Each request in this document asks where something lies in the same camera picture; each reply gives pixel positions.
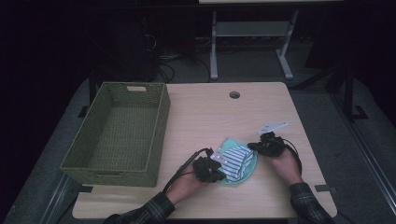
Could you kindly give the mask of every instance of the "plaid sleeve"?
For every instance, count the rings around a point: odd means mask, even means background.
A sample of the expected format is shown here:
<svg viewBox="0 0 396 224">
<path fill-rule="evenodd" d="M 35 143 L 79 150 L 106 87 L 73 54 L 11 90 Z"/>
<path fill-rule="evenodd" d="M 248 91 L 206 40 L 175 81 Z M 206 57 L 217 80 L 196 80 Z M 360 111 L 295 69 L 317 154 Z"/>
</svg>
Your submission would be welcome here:
<svg viewBox="0 0 396 224">
<path fill-rule="evenodd" d="M 333 224 L 332 217 L 319 204 L 306 183 L 290 186 L 291 206 L 299 216 L 299 223 L 325 223 Z"/>
<path fill-rule="evenodd" d="M 122 215 L 108 217 L 104 224 L 142 224 L 163 223 L 175 211 L 175 207 L 162 192 L 145 203 L 142 207 Z"/>
</svg>

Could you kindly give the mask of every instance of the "green basket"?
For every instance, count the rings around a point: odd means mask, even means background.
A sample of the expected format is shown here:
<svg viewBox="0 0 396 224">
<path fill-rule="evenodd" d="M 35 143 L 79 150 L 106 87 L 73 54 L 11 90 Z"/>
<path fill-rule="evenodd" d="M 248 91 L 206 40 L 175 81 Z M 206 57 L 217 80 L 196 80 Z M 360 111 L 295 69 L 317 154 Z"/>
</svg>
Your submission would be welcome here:
<svg viewBox="0 0 396 224">
<path fill-rule="evenodd" d="M 165 84 L 104 82 L 61 169 L 81 184 L 155 187 L 170 104 Z"/>
</svg>

